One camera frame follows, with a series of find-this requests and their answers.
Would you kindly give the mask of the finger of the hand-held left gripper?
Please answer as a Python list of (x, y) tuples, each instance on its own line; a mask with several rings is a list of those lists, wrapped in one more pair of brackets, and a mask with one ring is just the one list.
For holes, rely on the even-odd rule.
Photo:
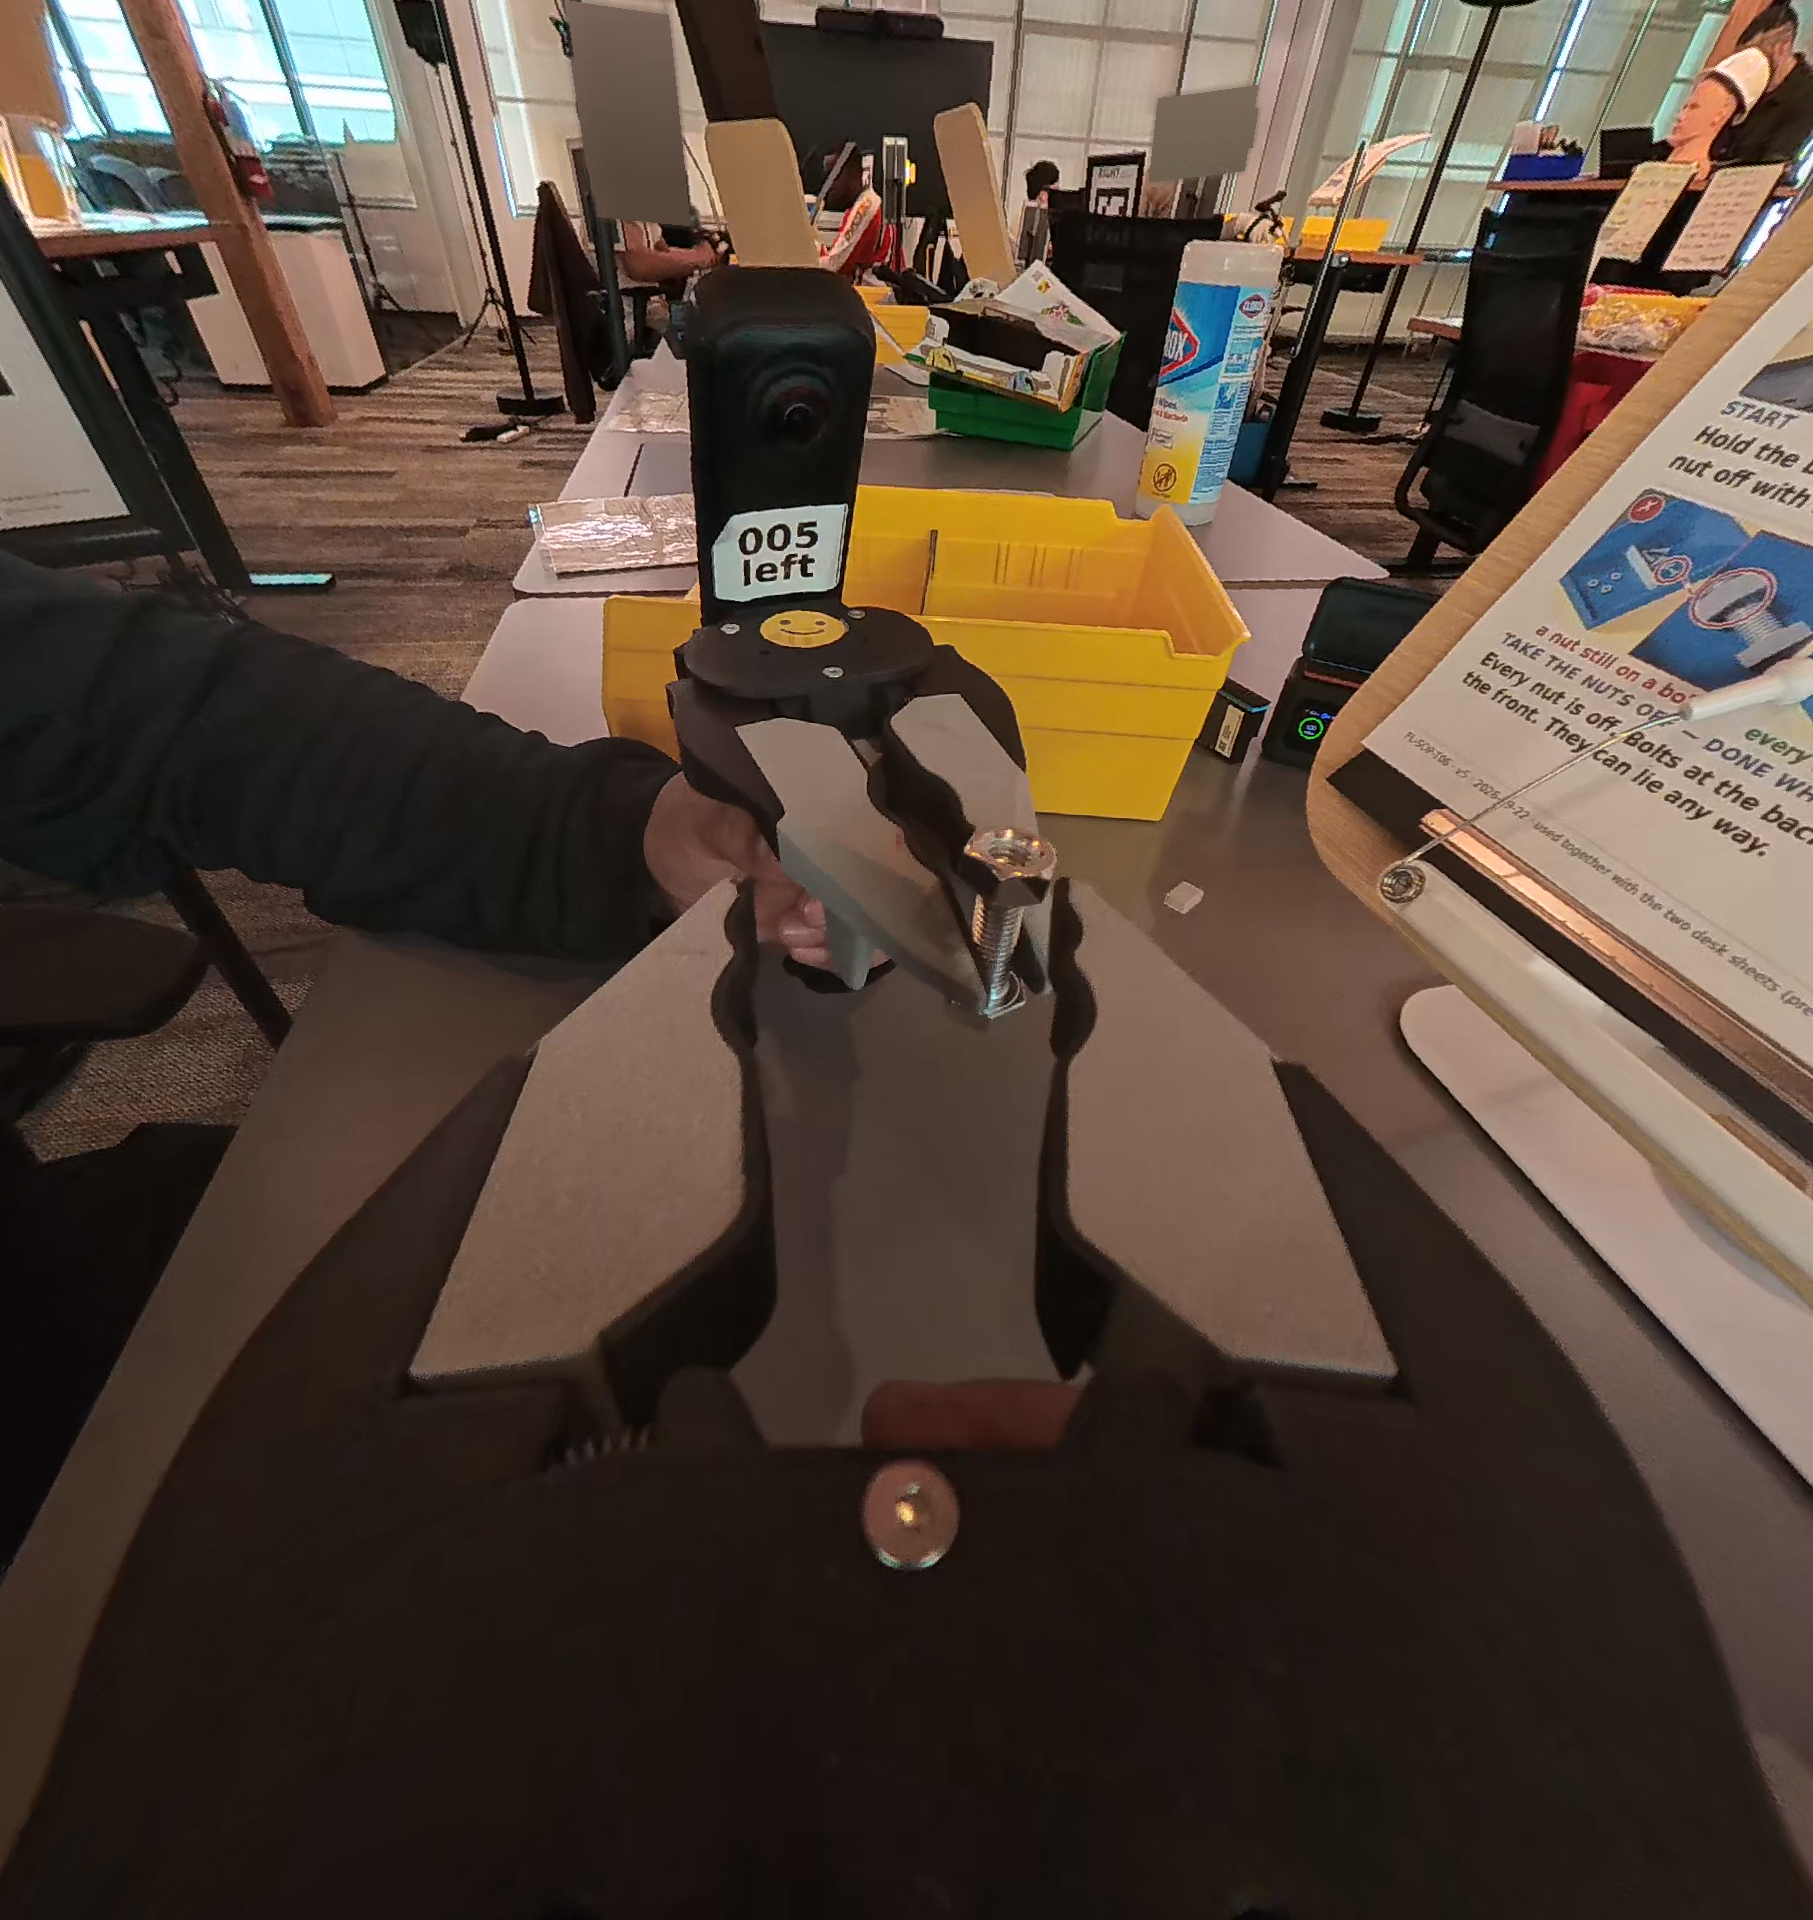
[(822, 905), (825, 969), (860, 991), (911, 915), (911, 858), (874, 808), (871, 768), (843, 734), (798, 719), (743, 725), (740, 741), (777, 802), (782, 869)]
[[(1026, 763), (1014, 705), (1001, 689), (920, 692), (880, 734), (871, 796), (911, 858), (911, 915), (890, 934), (901, 938), (891, 955), (967, 1014), (980, 1014), (981, 1002), (969, 939), (980, 889), (962, 853), (981, 827), (1020, 826), (1043, 835)], [(1059, 871), (1024, 922), (1018, 960), (1026, 994), (1014, 1008), (1051, 992), (1057, 882)]]

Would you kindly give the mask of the steel bolt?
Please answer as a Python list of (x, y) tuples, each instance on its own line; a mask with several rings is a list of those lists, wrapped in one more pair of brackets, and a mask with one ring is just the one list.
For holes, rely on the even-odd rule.
[(1024, 877), (1002, 877), (976, 893), (969, 939), (981, 975), (984, 1019), (1005, 1015), (1026, 994), (1018, 956), (1024, 922), (1033, 905), (1033, 884)]

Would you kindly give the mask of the yellow plastic bin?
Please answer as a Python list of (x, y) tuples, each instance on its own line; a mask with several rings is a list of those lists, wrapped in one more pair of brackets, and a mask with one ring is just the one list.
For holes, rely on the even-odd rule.
[(1012, 701), (1041, 813), (1156, 821), (1246, 624), (1170, 511), (863, 485), (846, 585), (918, 619)]

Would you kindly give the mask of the person's left forearm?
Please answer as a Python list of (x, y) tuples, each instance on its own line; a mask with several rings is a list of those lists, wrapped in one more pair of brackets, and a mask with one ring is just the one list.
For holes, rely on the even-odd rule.
[(354, 931), (621, 960), (665, 926), (645, 827), (675, 771), (0, 548), (0, 861), (63, 884), (232, 869)]

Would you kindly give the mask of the aluminium foil sheet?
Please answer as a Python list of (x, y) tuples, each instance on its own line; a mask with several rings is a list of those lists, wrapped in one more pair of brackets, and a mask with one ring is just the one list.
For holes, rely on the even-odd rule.
[(692, 492), (580, 498), (529, 509), (535, 551), (560, 579), (698, 565)]

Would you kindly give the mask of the black light stand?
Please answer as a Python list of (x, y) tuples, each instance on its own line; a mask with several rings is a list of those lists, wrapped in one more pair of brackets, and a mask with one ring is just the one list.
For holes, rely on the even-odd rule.
[(535, 421), (554, 420), (562, 409), (562, 396), (543, 392), (535, 382), (524, 325), (514, 300), (508, 252), (486, 186), (478, 125), (463, 83), (460, 40), (444, 1), (395, 1), (392, 12), (414, 58), (437, 76), (443, 117), (460, 152), (456, 173), (462, 183), (467, 225), (480, 250), (483, 298), (474, 325), (493, 325), (514, 368), (514, 386), (494, 398), (497, 413), (514, 428), (531, 428)]
[(1384, 300), (1379, 314), (1379, 321), (1375, 325), (1369, 346), (1366, 348), (1366, 357), (1359, 365), (1351, 394), (1343, 403), (1328, 407), (1326, 412), (1320, 413), (1320, 424), (1337, 435), (1351, 436), (1351, 439), (1372, 439), (1379, 435), (1381, 416), (1369, 412), (1366, 405), (1366, 394), (1368, 394), (1368, 386), (1369, 386), (1375, 368), (1379, 365), (1382, 348), (1388, 341), (1390, 321), (1396, 317), (1402, 295), (1405, 292), (1407, 278), (1412, 270), (1425, 262), (1427, 225), (1432, 218), (1451, 152), (1458, 143), (1467, 112), (1472, 105), (1472, 96), (1478, 86), (1480, 73), (1485, 69), (1487, 55), (1491, 50), (1491, 42), (1496, 38), (1498, 24), (1506, 12), (1517, 12), (1527, 7), (1529, 1), (1471, 1), (1467, 3), (1467, 8), (1483, 14), (1483, 24), (1472, 46), (1471, 60), (1460, 80), (1460, 92), (1454, 101), (1454, 110), (1446, 123), (1446, 130), (1438, 135), (1437, 155), (1428, 169), (1420, 200), (1412, 214), (1412, 227), (1409, 227), (1409, 233), (1403, 246), (1403, 252), (1407, 252), (1412, 262), (1407, 265), (1400, 265), (1390, 270), (1390, 278), (1384, 290)]

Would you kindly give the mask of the open cardboard carton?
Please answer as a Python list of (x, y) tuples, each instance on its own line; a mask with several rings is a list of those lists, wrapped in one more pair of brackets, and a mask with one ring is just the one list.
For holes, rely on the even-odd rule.
[(1125, 335), (1035, 262), (1005, 289), (969, 284), (928, 312), (911, 357), (930, 374), (1063, 416), (1108, 381)]

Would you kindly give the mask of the pale wooden paddle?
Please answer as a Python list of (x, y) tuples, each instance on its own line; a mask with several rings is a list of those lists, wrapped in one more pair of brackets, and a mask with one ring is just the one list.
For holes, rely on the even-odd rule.
[(1002, 290), (1020, 267), (1012, 259), (1005, 187), (991, 156), (985, 115), (974, 102), (942, 109), (934, 118), (934, 134), (967, 276)]
[(816, 270), (821, 243), (783, 122), (713, 122), (704, 146), (730, 262), (746, 270)]

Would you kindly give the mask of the green plastic bin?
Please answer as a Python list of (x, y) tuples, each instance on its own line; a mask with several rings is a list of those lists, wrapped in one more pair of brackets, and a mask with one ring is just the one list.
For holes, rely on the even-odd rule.
[(995, 445), (1048, 452), (1080, 446), (1107, 412), (1107, 396), (1123, 357), (1125, 338), (1090, 356), (1073, 407), (1055, 409), (1035, 396), (1014, 396), (947, 372), (930, 374), (928, 398), (943, 435)]

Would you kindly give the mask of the black monitor screen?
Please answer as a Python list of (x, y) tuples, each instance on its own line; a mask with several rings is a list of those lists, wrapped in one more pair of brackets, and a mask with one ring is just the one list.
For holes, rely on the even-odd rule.
[(931, 218), (948, 205), (934, 122), (942, 110), (988, 109), (995, 46), (981, 38), (878, 34), (867, 24), (821, 29), (767, 21), (761, 29), (809, 193), (821, 193), (846, 142), (881, 155), (884, 137), (908, 143), (915, 181), (908, 210)]

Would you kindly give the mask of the black mesh chair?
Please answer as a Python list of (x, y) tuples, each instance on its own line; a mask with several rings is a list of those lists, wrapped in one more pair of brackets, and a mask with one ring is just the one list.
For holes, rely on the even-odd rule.
[(1048, 227), (1057, 278), (1123, 335), (1107, 412), (1147, 430), (1183, 252), (1192, 243), (1218, 243), (1224, 214), (1160, 220), (1066, 209), (1048, 218)]

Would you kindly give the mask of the wooden document stand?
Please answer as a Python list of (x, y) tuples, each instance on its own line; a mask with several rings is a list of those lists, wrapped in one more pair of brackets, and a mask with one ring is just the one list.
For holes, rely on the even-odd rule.
[(1428, 853), (1416, 901), (1382, 905), (1379, 871), (1461, 815), (1366, 748), (1810, 263), (1813, 193), (1343, 708), (1309, 829), (1446, 977), (1400, 1015), (1418, 1064), (1813, 1491), (1813, 1077), (1483, 827)]

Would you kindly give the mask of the white cabinet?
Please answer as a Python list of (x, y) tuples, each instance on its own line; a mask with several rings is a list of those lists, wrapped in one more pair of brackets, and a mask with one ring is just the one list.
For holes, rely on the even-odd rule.
[[(267, 231), (326, 386), (337, 394), (363, 394), (379, 386), (388, 377), (388, 368), (367, 317), (342, 227), (267, 223)], [(189, 300), (198, 343), (222, 386), (266, 392), (270, 372), (222, 252), (210, 246), (201, 252), (214, 290)]]

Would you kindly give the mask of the black office chair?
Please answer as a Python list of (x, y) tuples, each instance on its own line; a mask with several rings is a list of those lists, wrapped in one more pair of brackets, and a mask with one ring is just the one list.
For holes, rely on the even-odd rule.
[(1469, 262), (1460, 341), (1437, 412), (1394, 506), (1412, 527), (1400, 579), (1460, 573), (1519, 516), (1567, 401), (1595, 200), (1519, 197), (1485, 210)]

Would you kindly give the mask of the wooden post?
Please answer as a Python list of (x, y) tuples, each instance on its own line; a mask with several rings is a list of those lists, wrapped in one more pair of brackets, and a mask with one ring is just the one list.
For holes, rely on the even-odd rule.
[(198, 62), (184, 12), (176, 1), (124, 1), (121, 10), (283, 420), (294, 428), (335, 424), (335, 396), (272, 250), (258, 205), (227, 152), (214, 110), (218, 96)]

